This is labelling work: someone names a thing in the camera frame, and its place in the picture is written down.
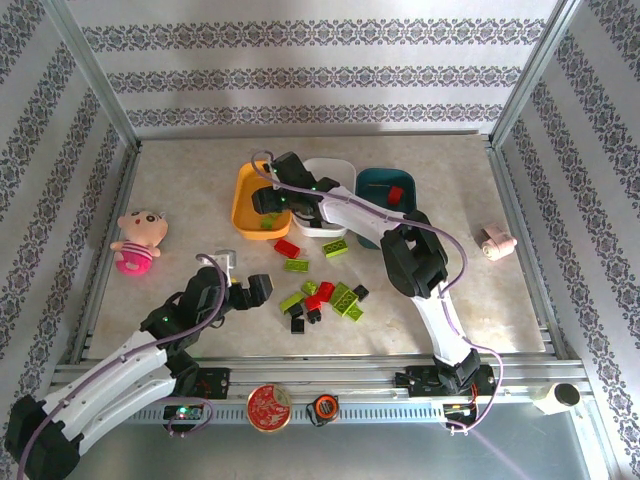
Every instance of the robotic arm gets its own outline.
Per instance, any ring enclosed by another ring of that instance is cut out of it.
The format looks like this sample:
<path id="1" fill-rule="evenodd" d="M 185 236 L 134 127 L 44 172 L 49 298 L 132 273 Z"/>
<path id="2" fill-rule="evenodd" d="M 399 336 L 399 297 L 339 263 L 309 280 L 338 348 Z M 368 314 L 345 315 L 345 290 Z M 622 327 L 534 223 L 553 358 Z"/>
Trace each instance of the robotic arm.
<path id="1" fill-rule="evenodd" d="M 286 185 L 333 195 L 326 198 L 265 187 L 253 194 L 254 209 L 261 214 L 293 210 L 346 227 L 380 247 L 391 284 L 411 299 L 429 331 L 441 385 L 452 395 L 467 390 L 480 367 L 480 356 L 462 338 L 462 326 L 448 292 L 441 295 L 447 285 L 448 258 L 437 235 L 388 221 L 398 213 L 355 197 L 334 180 L 316 180 L 293 152 L 267 164 L 267 170 Z M 352 199 L 366 208 L 357 208 Z M 417 210 L 404 218 L 430 225 L 427 216 Z"/>
<path id="2" fill-rule="evenodd" d="M 27 395 L 14 404 L 5 448 L 19 461 L 37 432 L 25 468 L 31 480 L 66 478 L 96 441 L 134 412 L 168 396 L 192 395 L 199 367 L 185 349 L 200 337 L 194 327 L 205 320 L 219 326 L 228 312 L 259 307 L 273 290 L 268 275 L 250 276 L 249 288 L 231 283 L 233 255 L 227 255 L 226 275 L 201 268 L 184 292 L 152 311 L 139 331 L 79 379 L 42 401 Z M 150 343 L 158 345 L 143 348 Z"/>

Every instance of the red lego brick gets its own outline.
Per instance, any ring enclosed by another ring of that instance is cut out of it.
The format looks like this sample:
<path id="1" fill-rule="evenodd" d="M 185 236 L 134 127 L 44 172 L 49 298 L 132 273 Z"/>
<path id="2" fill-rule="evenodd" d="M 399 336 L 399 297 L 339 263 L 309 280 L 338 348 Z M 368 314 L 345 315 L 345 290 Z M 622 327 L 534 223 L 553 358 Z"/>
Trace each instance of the red lego brick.
<path id="1" fill-rule="evenodd" d="M 273 248 L 285 257 L 298 258 L 298 255 L 300 255 L 300 247 L 296 247 L 293 243 L 287 242 L 284 238 L 278 240 Z"/>
<path id="2" fill-rule="evenodd" d="M 304 304 L 307 307 L 307 310 L 309 311 L 319 310 L 320 307 L 322 306 L 322 303 L 320 302 L 318 295 L 311 295 L 310 297 L 305 298 Z"/>
<path id="3" fill-rule="evenodd" d="M 318 288 L 318 291 L 316 292 L 316 297 L 318 297 L 321 302 L 327 303 L 335 289 L 336 286 L 333 283 L 322 282 L 320 284 L 320 288 Z"/>
<path id="4" fill-rule="evenodd" d="M 387 203 L 395 207 L 400 203 L 400 199 L 403 194 L 404 190 L 400 187 L 391 187 L 391 190 L 389 190 L 389 196 L 387 197 Z"/>

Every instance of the green lego brick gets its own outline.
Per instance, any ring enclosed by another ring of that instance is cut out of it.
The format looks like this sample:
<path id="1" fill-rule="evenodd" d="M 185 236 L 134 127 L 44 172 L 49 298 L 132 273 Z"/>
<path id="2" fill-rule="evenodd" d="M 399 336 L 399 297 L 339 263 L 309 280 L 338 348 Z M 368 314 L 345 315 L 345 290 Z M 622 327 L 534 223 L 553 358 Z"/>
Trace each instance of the green lego brick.
<path id="1" fill-rule="evenodd" d="M 288 258 L 284 262 L 284 269 L 287 272 L 307 273 L 309 271 L 309 260 L 294 260 Z"/>
<path id="2" fill-rule="evenodd" d="M 349 287 L 347 287 L 344 283 L 340 282 L 336 285 L 335 290 L 331 294 L 331 298 L 329 299 L 329 303 L 331 305 L 335 305 L 335 303 L 340 300 L 340 297 L 349 291 Z"/>
<path id="3" fill-rule="evenodd" d="M 273 219 L 265 217 L 260 222 L 260 228 L 263 230 L 271 230 L 273 228 Z"/>
<path id="4" fill-rule="evenodd" d="M 304 295 L 300 292 L 296 292 L 287 298 L 285 301 L 280 303 L 280 311 L 282 313 L 287 313 L 291 307 L 293 307 L 296 303 L 300 303 L 304 300 Z"/>
<path id="5" fill-rule="evenodd" d="M 313 283 L 311 280 L 307 280 L 306 282 L 304 282 L 300 290 L 302 290 L 307 295 L 311 296 L 316 294 L 316 292 L 318 291 L 318 286 L 315 283 Z"/>
<path id="6" fill-rule="evenodd" d="M 333 306 L 333 311 L 339 314 L 341 317 L 344 317 L 347 314 L 347 311 L 349 311 L 349 309 L 356 303 L 357 300 L 358 296 L 351 290 L 347 290 L 347 293 L 341 296 L 340 300 L 338 300 Z"/>
<path id="7" fill-rule="evenodd" d="M 347 310 L 347 317 L 349 317 L 354 322 L 357 322 L 358 320 L 360 320 L 360 317 L 363 313 L 364 312 L 360 310 L 360 307 L 358 307 L 358 305 L 354 303 L 353 305 L 351 305 L 351 308 Z"/>
<path id="8" fill-rule="evenodd" d="M 326 243 L 322 246 L 324 256 L 327 258 L 335 257 L 341 253 L 346 253 L 347 250 L 349 250 L 349 247 L 347 247 L 347 242 L 344 241 L 344 238 Z"/>

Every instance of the white bowl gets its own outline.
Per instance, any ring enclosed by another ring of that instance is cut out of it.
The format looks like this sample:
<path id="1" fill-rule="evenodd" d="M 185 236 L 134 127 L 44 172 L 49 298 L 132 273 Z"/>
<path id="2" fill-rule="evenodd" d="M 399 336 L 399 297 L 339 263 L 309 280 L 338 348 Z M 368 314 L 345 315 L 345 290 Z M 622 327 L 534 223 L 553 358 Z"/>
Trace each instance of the white bowl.
<path id="1" fill-rule="evenodd" d="M 310 158 L 302 162 L 316 180 L 322 177 L 329 177 L 340 185 L 354 193 L 356 191 L 356 169 L 346 160 L 337 158 Z M 334 225 L 333 223 L 322 223 L 322 228 L 310 227 L 309 222 L 302 220 L 295 215 L 295 223 L 305 237 L 342 237 L 347 233 L 347 229 Z"/>

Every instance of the lego brick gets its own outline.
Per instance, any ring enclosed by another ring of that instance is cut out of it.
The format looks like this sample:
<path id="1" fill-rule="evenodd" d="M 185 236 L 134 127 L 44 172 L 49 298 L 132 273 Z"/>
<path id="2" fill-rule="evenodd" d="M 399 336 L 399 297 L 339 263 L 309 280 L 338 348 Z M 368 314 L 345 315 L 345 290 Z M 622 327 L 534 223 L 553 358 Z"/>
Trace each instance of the lego brick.
<path id="1" fill-rule="evenodd" d="M 358 301 L 362 302 L 369 295 L 369 290 L 364 288 L 363 285 L 358 285 L 356 288 L 353 289 L 353 293 L 358 295 Z"/>
<path id="2" fill-rule="evenodd" d="M 315 295 L 318 291 L 318 285 L 313 283 L 311 280 L 307 280 L 302 284 L 302 288 L 300 288 L 307 295 Z"/>
<path id="3" fill-rule="evenodd" d="M 291 319 L 291 333 L 293 335 L 304 333 L 304 318 Z"/>
<path id="4" fill-rule="evenodd" d="M 333 311 L 341 317 L 344 317 L 347 311 L 358 301 L 358 296 L 351 290 L 348 290 L 343 296 L 340 297 L 335 305 Z"/>
<path id="5" fill-rule="evenodd" d="M 281 238 L 273 246 L 273 249 L 289 258 L 298 258 L 300 255 L 300 247 L 296 247 L 293 243 L 287 242 L 284 238 Z"/>
<path id="6" fill-rule="evenodd" d="M 294 260 L 288 258 L 284 262 L 284 269 L 287 272 L 307 273 L 309 271 L 309 260 Z"/>
<path id="7" fill-rule="evenodd" d="M 349 247 L 347 247 L 347 242 L 344 241 L 344 238 L 326 243 L 322 246 L 324 256 L 327 258 L 335 257 L 341 253 L 346 253 L 347 250 L 349 250 Z"/>
<path id="8" fill-rule="evenodd" d="M 302 314 L 304 313 L 304 310 L 302 309 L 302 305 L 300 305 L 299 303 L 296 303 L 291 307 L 289 307 L 289 309 L 287 310 L 287 313 L 291 315 L 291 318 L 296 318 L 296 317 L 301 317 Z"/>
<path id="9" fill-rule="evenodd" d="M 285 301 L 280 303 L 280 311 L 282 313 L 286 313 L 286 311 L 293 307 L 296 303 L 300 303 L 303 300 L 304 295 L 301 292 L 296 292 Z"/>
<path id="10" fill-rule="evenodd" d="M 391 206 L 396 206 L 400 203 L 404 190 L 400 187 L 391 187 L 389 190 L 389 196 L 387 197 L 387 203 Z"/>
<path id="11" fill-rule="evenodd" d="M 320 299 L 321 302 L 327 303 L 333 294 L 333 291 L 336 289 L 335 285 L 331 282 L 322 282 L 320 284 L 320 288 L 318 288 L 318 292 L 316 296 Z"/>
<path id="12" fill-rule="evenodd" d="M 273 229 L 273 220 L 269 217 L 264 217 L 260 221 L 260 228 L 263 230 L 271 230 Z"/>
<path id="13" fill-rule="evenodd" d="M 347 317 L 349 317 L 354 322 L 357 322 L 358 320 L 360 320 L 360 317 L 363 313 L 364 312 L 360 310 L 360 307 L 358 307 L 358 305 L 354 303 L 353 305 L 351 305 L 351 308 L 347 310 Z"/>
<path id="14" fill-rule="evenodd" d="M 311 295 L 304 299 L 304 305 L 307 307 L 307 310 L 319 310 L 322 306 L 322 302 L 315 295 Z"/>
<path id="15" fill-rule="evenodd" d="M 340 300 L 340 297 L 349 291 L 349 287 L 347 287 L 344 283 L 339 282 L 336 285 L 336 288 L 333 290 L 331 297 L 329 299 L 329 303 L 331 305 L 335 305 L 335 303 Z"/>
<path id="16" fill-rule="evenodd" d="M 322 314 L 317 308 L 315 310 L 309 310 L 307 312 L 307 319 L 309 320 L 309 323 L 313 325 L 314 323 L 322 320 Z"/>

